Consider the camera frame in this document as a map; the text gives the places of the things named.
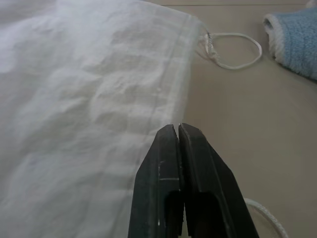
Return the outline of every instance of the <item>drawstring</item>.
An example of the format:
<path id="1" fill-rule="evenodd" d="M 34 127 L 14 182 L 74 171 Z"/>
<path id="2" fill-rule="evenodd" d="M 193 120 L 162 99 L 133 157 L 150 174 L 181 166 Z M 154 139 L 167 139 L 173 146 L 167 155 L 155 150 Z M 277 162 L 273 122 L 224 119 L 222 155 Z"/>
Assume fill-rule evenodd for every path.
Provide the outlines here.
<path id="1" fill-rule="evenodd" d="M 247 39 L 249 39 L 250 41 L 252 41 L 259 49 L 259 55 L 258 57 L 256 57 L 253 61 L 249 62 L 249 63 L 245 63 L 239 66 L 229 66 L 226 65 L 224 63 L 220 62 L 220 56 L 217 53 L 217 51 L 215 50 L 212 41 L 213 39 L 215 39 L 216 37 L 221 37 L 221 36 L 240 36 L 240 37 L 245 37 Z M 203 45 L 205 47 L 206 50 L 206 56 L 215 61 L 216 64 L 218 64 L 220 67 L 222 68 L 226 68 L 226 69 L 231 69 L 231 70 L 235 70 L 235 69 L 241 69 L 241 68 L 245 68 L 248 67 L 252 64 L 254 64 L 257 60 L 259 60 L 262 56 L 262 47 L 261 45 L 255 41 L 254 39 L 252 39 L 250 36 L 241 34 L 241 33 L 209 33 L 207 31 L 207 34 L 205 36 L 200 37 L 199 40 L 200 44 Z"/>
<path id="2" fill-rule="evenodd" d="M 244 199 L 245 203 L 248 204 L 249 206 L 254 207 L 258 212 L 260 212 L 261 215 L 263 215 L 268 221 L 270 221 L 276 231 L 278 231 L 278 234 L 280 235 L 281 238 L 289 238 L 286 230 L 283 228 L 283 226 L 278 222 L 278 220 L 270 214 L 270 212 L 261 204 L 258 202 L 245 198 Z"/>

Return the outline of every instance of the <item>white trim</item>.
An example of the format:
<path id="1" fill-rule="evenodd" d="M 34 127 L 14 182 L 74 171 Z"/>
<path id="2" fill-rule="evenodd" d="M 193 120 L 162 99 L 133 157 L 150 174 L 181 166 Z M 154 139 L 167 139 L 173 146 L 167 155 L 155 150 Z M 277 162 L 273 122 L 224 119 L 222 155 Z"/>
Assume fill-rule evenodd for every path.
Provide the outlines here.
<path id="1" fill-rule="evenodd" d="M 278 18 L 272 14 L 264 17 L 264 28 L 268 34 L 269 52 L 278 63 L 284 63 L 284 32 Z"/>

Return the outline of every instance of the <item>white rope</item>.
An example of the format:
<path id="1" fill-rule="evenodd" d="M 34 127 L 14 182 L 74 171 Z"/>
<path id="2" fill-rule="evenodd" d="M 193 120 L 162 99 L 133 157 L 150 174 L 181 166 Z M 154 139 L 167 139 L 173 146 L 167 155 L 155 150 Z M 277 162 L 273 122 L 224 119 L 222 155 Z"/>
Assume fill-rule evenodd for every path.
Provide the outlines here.
<path id="1" fill-rule="evenodd" d="M 278 234 L 282 237 L 282 238 L 289 238 L 286 230 L 283 228 L 283 226 L 279 223 L 279 221 L 272 215 L 270 214 L 270 212 L 261 204 L 259 204 L 256 201 L 253 201 L 251 199 L 245 198 L 244 199 L 245 203 L 254 207 L 261 215 L 263 215 L 266 219 L 268 219 L 268 221 L 270 221 L 274 228 L 276 229 L 276 231 L 278 232 Z"/>
<path id="2" fill-rule="evenodd" d="M 218 52 L 215 50 L 212 41 L 214 38 L 216 37 L 221 37 L 221 36 L 240 36 L 240 37 L 245 37 L 248 40 L 252 41 L 259 49 L 259 55 L 258 57 L 256 57 L 253 61 L 249 62 L 249 63 L 245 63 L 242 65 L 238 65 L 238 66 L 229 66 L 226 65 L 224 63 L 220 62 L 220 56 L 218 54 Z M 262 47 L 261 45 L 255 41 L 254 39 L 252 39 L 250 36 L 247 36 L 245 34 L 241 34 L 241 33 L 209 33 L 207 32 L 207 34 L 203 37 L 200 38 L 200 43 L 203 45 L 205 44 L 205 50 L 206 50 L 206 55 L 209 59 L 215 61 L 216 64 L 218 64 L 220 67 L 222 68 L 226 68 L 226 69 L 231 69 L 231 70 L 235 70 L 235 69 L 241 69 L 241 68 L 245 68 L 248 67 L 252 64 L 254 64 L 257 60 L 259 60 L 262 56 Z"/>

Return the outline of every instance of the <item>beige surface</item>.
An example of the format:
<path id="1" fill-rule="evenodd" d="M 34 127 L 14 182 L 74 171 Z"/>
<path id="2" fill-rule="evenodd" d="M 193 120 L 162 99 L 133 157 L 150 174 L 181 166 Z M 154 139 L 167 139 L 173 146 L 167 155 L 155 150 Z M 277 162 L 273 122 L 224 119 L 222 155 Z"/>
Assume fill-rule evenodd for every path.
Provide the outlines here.
<path id="1" fill-rule="evenodd" d="M 185 122 L 203 131 L 232 169 L 245 197 L 267 207 L 290 237 L 315 238 L 317 84 L 271 59 L 262 26 L 266 13 L 302 7 L 172 6 L 198 16 L 212 32 L 245 33 L 263 46 L 262 60 L 240 71 L 195 56 Z M 247 62 L 257 53 L 252 43 L 237 38 L 218 40 L 216 47 L 228 63 Z M 258 231 L 261 238 L 271 237 L 262 228 Z"/>

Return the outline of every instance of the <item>crumpled cloth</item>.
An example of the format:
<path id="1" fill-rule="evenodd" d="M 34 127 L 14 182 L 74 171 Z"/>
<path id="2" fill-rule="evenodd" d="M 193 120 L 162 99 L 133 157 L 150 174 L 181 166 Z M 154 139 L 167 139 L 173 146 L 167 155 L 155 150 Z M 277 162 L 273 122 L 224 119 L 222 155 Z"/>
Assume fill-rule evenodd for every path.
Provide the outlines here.
<path id="1" fill-rule="evenodd" d="M 317 80 L 317 8 L 264 17 L 269 52 L 286 68 Z"/>
<path id="2" fill-rule="evenodd" d="M 125 238 L 200 21 L 134 0 L 0 3 L 1 238 Z"/>

